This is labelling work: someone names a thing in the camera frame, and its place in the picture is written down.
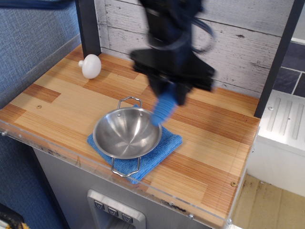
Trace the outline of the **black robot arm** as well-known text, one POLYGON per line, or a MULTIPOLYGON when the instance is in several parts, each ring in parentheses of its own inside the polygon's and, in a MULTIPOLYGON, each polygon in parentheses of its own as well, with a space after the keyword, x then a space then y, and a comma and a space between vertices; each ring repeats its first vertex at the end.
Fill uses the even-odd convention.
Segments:
POLYGON ((130 54, 134 69, 147 75, 156 96, 174 84, 173 97, 183 105, 186 95, 198 88, 210 91, 215 70, 197 57, 192 46, 192 26, 214 36, 213 30, 196 14, 203 11, 200 0, 142 0, 148 21, 149 49, 130 54))

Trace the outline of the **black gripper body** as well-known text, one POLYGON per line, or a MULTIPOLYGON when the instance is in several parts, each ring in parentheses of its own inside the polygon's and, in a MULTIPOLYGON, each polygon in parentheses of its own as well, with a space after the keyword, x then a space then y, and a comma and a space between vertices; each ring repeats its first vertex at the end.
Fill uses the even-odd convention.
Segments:
POLYGON ((151 45, 130 53, 134 69, 148 76, 161 75, 172 83, 189 84, 192 88, 210 91, 215 70, 193 52, 192 37, 184 35, 168 46, 151 45))

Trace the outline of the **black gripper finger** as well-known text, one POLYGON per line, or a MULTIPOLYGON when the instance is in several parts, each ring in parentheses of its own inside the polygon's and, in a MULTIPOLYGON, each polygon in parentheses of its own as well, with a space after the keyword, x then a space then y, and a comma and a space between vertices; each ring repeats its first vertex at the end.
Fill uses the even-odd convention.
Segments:
POLYGON ((184 105, 187 94, 192 87, 189 84, 177 83, 175 86, 175 99, 178 105, 184 105))
POLYGON ((161 75, 150 74, 149 83, 156 97, 159 97, 167 90, 169 80, 161 75))

